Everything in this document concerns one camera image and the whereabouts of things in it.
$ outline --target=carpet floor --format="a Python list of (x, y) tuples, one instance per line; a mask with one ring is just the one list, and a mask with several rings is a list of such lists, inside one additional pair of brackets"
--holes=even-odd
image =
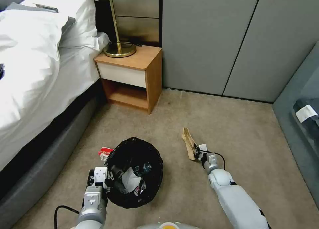
[[(88, 170), (102, 165), (100, 148), (115, 147), (132, 136), (159, 150), (163, 182), (154, 200), (140, 208), (123, 209), (109, 201), (104, 228), (133, 229), (159, 221), (232, 228), (201, 164), (188, 159), (183, 127), (197, 143), (223, 154), (226, 170), (263, 210), (272, 228), (318, 228), (318, 209), (270, 104), (175, 90), (163, 90), (151, 115), (118, 105), (102, 107), (58, 179), (14, 228), (53, 228), (59, 205), (80, 210)], [(58, 228), (75, 226), (76, 218), (61, 209)]]

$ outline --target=nightstand drawer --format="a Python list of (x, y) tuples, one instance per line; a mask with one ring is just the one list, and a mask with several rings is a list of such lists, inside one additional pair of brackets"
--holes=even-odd
[(97, 63), (102, 79), (146, 88), (145, 71)]

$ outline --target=table lamp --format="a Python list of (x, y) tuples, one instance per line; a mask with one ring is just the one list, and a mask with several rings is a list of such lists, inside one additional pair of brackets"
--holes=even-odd
[(130, 56), (136, 52), (136, 46), (130, 42), (126, 42), (126, 41), (120, 42), (119, 33), (117, 31), (115, 13), (114, 13), (113, 0), (110, 0), (110, 5), (111, 5), (112, 18), (113, 18), (113, 23), (115, 28), (116, 44), (114, 43), (108, 44), (103, 49), (103, 52), (107, 56), (114, 57), (114, 58), (122, 58), (122, 57)]

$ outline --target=gray bed frame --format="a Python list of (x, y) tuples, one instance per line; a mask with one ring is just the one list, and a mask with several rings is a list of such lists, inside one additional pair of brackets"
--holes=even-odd
[(0, 201), (1, 229), (11, 228), (51, 187), (84, 133), (99, 101), (96, 96), (84, 106), (31, 169)]

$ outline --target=bedside table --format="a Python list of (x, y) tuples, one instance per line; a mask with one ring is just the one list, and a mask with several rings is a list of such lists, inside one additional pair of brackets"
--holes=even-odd
[(162, 93), (162, 48), (136, 48), (135, 54), (125, 58), (111, 58), (102, 52), (94, 61), (110, 103), (150, 114)]

